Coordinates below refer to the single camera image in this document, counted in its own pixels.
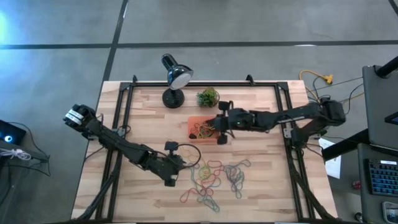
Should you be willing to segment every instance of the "small plant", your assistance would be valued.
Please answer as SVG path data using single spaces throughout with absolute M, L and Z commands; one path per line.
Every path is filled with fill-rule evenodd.
M 198 93 L 197 97 L 199 106 L 216 106 L 220 100 L 218 92 L 213 87 L 208 87 L 203 93 Z

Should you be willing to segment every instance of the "blue light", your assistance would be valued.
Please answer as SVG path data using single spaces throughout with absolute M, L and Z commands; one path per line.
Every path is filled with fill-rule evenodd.
M 12 137 L 11 136 L 6 136 L 4 137 L 5 142 L 11 142 L 12 141 Z

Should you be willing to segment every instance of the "lamp base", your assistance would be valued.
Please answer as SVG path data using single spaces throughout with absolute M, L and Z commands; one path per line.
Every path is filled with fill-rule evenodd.
M 171 90 L 170 88 L 164 91 L 163 104 L 168 108 L 178 108 L 185 100 L 184 93 L 182 90 Z

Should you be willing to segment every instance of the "concrete floor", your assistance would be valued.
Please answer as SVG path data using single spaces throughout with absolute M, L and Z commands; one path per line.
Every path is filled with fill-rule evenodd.
M 122 0 L 2 0 L 0 45 L 111 44 Z M 110 80 L 165 80 L 160 63 L 171 53 L 196 80 L 295 80 L 304 69 L 333 74 L 334 83 L 361 77 L 364 65 L 384 64 L 398 45 L 340 45 L 338 41 L 398 40 L 388 0 L 130 0 L 119 43 L 337 41 L 330 46 L 117 49 Z M 52 176 L 13 167 L 13 188 L 0 223 L 49 223 L 70 218 L 85 141 L 62 118 L 75 103 L 94 107 L 109 48 L 0 50 L 0 119 L 28 125 L 51 155 Z M 314 77 L 305 76 L 307 85 Z M 320 90 L 348 97 L 362 79 Z M 318 81 L 317 86 L 325 86 Z M 330 136 L 366 128 L 364 98 L 352 101 L 347 122 Z M 24 145 L 31 147 L 29 138 Z M 339 217 L 360 210 L 350 188 L 356 153 L 343 156 L 342 179 L 330 179 Z M 1 185 L 6 176 L 2 174 Z

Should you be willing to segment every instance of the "wooden table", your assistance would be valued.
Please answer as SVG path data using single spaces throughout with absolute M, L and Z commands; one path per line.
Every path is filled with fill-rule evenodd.
M 293 107 L 307 104 L 303 81 L 288 81 L 288 83 Z M 104 114 L 104 125 L 109 128 L 113 121 L 119 84 L 120 82 L 104 82 L 99 99 L 97 113 Z M 163 151 L 168 139 L 179 143 L 189 142 L 187 136 L 189 116 L 220 113 L 217 107 L 197 106 L 196 94 L 204 89 L 205 87 L 183 88 L 185 102 L 182 107 L 168 109 L 162 103 L 164 87 L 135 87 L 129 117 L 131 132 L 127 134 L 127 140 L 146 144 L 158 151 Z M 215 89 L 220 93 L 221 100 L 233 100 L 236 108 L 277 111 L 273 88 L 216 87 Z M 206 161 L 220 160 L 224 164 L 236 164 L 243 159 L 251 161 L 251 167 L 242 167 L 245 181 L 241 199 L 235 198 L 225 175 L 221 174 L 222 184 L 214 189 L 213 196 L 220 206 L 220 212 L 216 213 L 204 204 L 198 203 L 195 195 L 190 195 L 186 203 L 181 203 L 180 196 L 193 187 L 189 169 L 180 172 L 175 187 L 165 187 L 163 180 L 149 171 L 140 170 L 124 157 L 113 221 L 297 221 L 281 129 L 276 127 L 269 134 L 244 131 L 234 133 L 236 139 L 229 138 L 226 145 L 218 146 L 212 143 L 195 143 L 195 145 L 199 147 Z M 87 154 L 100 147 L 97 142 L 89 143 Z M 336 208 L 323 160 L 313 152 L 306 149 L 304 151 L 310 188 L 328 212 L 336 217 Z M 105 157 L 106 151 L 103 150 L 85 162 L 73 208 L 73 218 L 82 214 L 98 193 Z M 302 193 L 300 198 L 306 214 Z

